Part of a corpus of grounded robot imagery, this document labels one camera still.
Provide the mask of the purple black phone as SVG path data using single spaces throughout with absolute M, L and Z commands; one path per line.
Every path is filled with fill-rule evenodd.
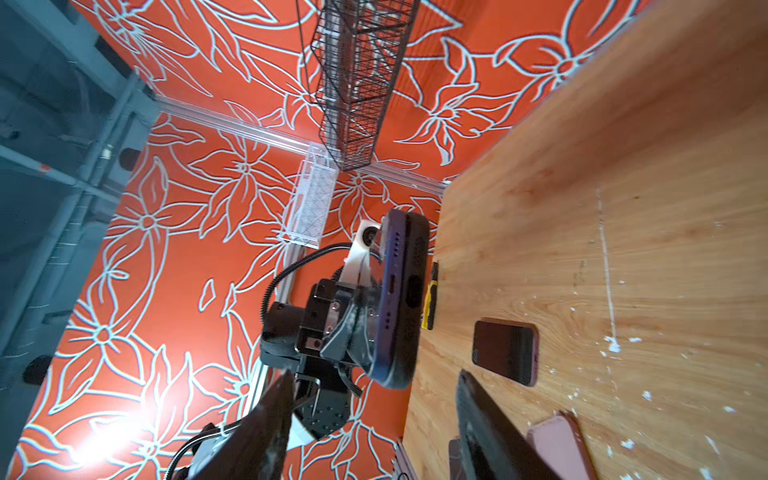
M 389 374 L 394 362 L 407 240 L 407 215 L 395 209 L 384 217 L 371 244 L 376 311 L 371 376 L 377 380 Z

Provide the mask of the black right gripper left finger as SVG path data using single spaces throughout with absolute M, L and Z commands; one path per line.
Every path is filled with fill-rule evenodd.
M 197 474 L 198 479 L 280 479 L 294 409 L 294 376 L 283 373 Z

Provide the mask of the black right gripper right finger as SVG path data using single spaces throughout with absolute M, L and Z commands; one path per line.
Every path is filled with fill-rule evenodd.
M 471 372 L 463 370 L 456 388 L 462 466 L 468 479 L 555 479 Z

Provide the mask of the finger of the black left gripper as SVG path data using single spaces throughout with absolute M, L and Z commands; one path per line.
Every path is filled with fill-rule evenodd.
M 334 364 L 354 364 L 367 375 L 384 374 L 379 348 L 382 287 L 330 282 L 332 293 L 320 357 Z

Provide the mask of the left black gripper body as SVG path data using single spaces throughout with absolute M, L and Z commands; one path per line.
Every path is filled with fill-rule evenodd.
M 293 414 L 313 438 L 336 431 L 336 365 L 321 357 L 326 317 L 336 283 L 322 279 L 305 307 L 271 300 L 276 282 L 262 301 L 261 362 L 294 375 Z

